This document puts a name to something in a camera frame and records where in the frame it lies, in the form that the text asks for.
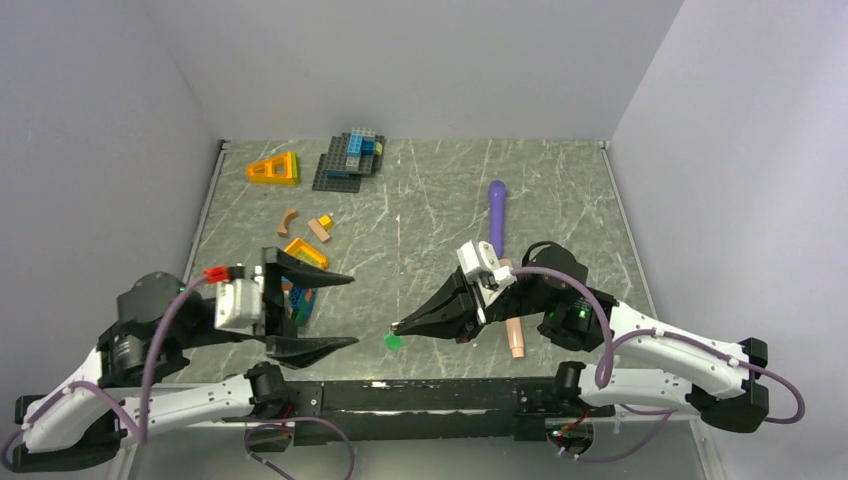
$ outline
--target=purple toy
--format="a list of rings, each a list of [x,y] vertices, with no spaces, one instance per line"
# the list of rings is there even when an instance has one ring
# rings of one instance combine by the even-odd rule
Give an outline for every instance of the purple toy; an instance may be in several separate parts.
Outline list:
[[[489,242],[498,258],[503,256],[503,225],[506,207],[506,185],[495,180],[489,184]]]

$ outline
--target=gray marble surface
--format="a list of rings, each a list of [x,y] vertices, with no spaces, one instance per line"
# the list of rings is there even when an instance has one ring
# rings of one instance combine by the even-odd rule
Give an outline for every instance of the gray marble surface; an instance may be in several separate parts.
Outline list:
[[[455,250],[487,240],[492,180],[509,191],[505,256],[520,259],[531,243],[554,240],[588,265],[590,286],[649,312],[648,298],[618,201],[595,141],[389,140],[383,169],[364,179],[359,194],[310,189],[326,141],[231,142],[212,197],[194,272],[219,264],[253,265],[264,246],[285,247],[276,234],[288,207],[300,212],[290,225],[330,259],[330,270],[356,277],[322,289],[304,336],[355,336],[356,345],[316,365],[287,371],[289,379],[472,378],[543,376],[563,360],[597,361],[594,354],[552,346],[536,332],[539,318],[524,319],[526,357],[512,359],[503,325],[483,330],[473,344],[404,338],[388,350],[391,322],[418,308],[457,266]],[[300,161],[297,187],[253,185],[244,167],[291,150]],[[322,245],[306,225],[333,215],[332,240]],[[213,295],[211,289],[204,295]],[[265,360],[263,345],[246,342],[188,353],[191,365],[168,381],[211,382]],[[622,367],[642,366],[623,361]]]

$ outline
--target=orange triangle block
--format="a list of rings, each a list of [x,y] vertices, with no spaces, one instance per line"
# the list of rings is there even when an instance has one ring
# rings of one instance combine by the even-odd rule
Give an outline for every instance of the orange triangle block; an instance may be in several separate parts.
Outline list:
[[[294,152],[281,153],[251,163],[245,168],[245,173],[247,179],[252,183],[274,185],[298,185],[300,183],[297,155]]]

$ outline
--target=red connector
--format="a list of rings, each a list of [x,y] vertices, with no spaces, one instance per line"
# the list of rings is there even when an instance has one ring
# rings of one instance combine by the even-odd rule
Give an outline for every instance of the red connector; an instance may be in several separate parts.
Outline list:
[[[209,283],[218,283],[230,279],[230,270],[225,265],[207,268],[203,271],[206,275],[206,281]]]

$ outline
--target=white wall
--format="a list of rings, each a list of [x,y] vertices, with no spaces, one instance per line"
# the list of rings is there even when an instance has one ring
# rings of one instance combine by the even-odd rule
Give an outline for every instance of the white wall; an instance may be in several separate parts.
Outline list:
[[[661,318],[766,340],[806,395],[800,424],[719,435],[734,479],[848,469],[846,125],[848,4],[690,0],[613,137]]]
[[[182,273],[216,147],[143,5],[0,2],[4,438],[14,400],[79,365],[118,294]]]
[[[146,0],[222,138],[610,138],[682,0]]]

